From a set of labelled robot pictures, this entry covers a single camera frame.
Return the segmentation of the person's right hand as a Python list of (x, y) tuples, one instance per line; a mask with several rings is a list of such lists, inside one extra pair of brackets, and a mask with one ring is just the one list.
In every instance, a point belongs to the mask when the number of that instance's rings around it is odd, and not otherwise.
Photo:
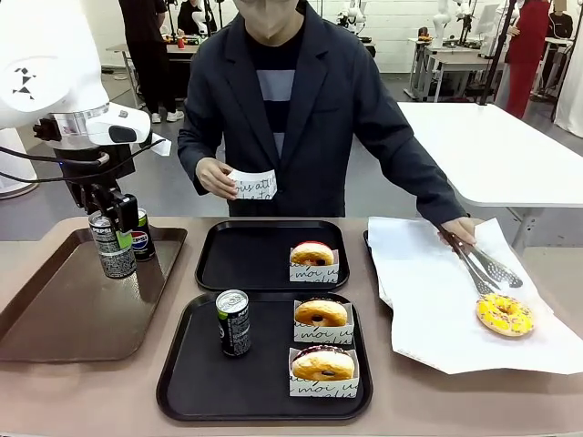
[(227, 200), (235, 200), (238, 194), (235, 182), (230, 178), (233, 168), (216, 158), (203, 158), (196, 166), (196, 176), (209, 193)]

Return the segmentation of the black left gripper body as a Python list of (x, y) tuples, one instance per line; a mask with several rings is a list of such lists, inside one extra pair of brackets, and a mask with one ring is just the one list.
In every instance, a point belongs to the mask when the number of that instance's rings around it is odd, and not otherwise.
[(89, 181), (100, 183), (104, 179), (108, 183), (136, 171), (128, 144), (85, 149), (55, 148), (54, 154), (66, 178), (88, 177)]

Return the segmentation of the person's left hand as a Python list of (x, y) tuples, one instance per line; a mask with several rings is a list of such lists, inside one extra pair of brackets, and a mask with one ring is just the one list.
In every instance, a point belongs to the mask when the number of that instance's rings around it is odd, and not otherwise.
[(444, 234), (444, 232), (446, 232), (448, 235), (456, 235), (459, 239), (468, 245), (475, 245), (476, 224), (479, 222), (480, 220), (475, 220), (469, 217), (455, 218), (453, 220), (447, 221), (439, 228), (439, 238), (444, 244), (448, 245)]

